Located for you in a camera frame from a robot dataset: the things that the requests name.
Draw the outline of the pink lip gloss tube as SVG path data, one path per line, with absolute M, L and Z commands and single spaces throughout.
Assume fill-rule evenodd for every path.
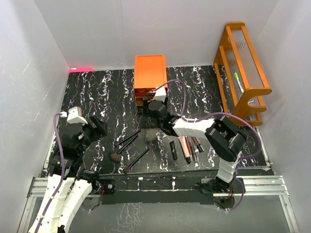
M 191 163 L 191 155 L 190 155 L 188 147 L 187 147 L 186 139 L 184 136 L 179 136 L 178 139 L 179 139 L 185 160 L 186 160 L 187 164 L 190 164 Z

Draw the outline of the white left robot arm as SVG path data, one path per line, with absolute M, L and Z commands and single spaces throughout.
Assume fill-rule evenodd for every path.
M 91 143 L 107 136 L 107 123 L 91 116 L 78 117 L 75 132 L 60 134 L 55 126 L 58 150 L 52 157 L 48 184 L 30 233 L 66 233 L 89 194 L 104 194 L 96 171 L 80 170 L 83 156 Z

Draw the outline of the clear acrylic drawer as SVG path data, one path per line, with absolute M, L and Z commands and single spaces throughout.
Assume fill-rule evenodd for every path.
M 134 92 L 136 98 L 152 98 L 155 95 L 152 88 L 135 88 Z

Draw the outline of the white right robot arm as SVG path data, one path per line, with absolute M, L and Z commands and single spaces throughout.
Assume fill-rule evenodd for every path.
M 246 135 L 228 117 L 190 122 L 172 115 L 159 100 L 143 100 L 143 114 L 156 120 L 157 126 L 167 135 L 176 137 L 206 138 L 220 157 L 219 169 L 210 189 L 229 192 L 234 187 L 234 174 Z

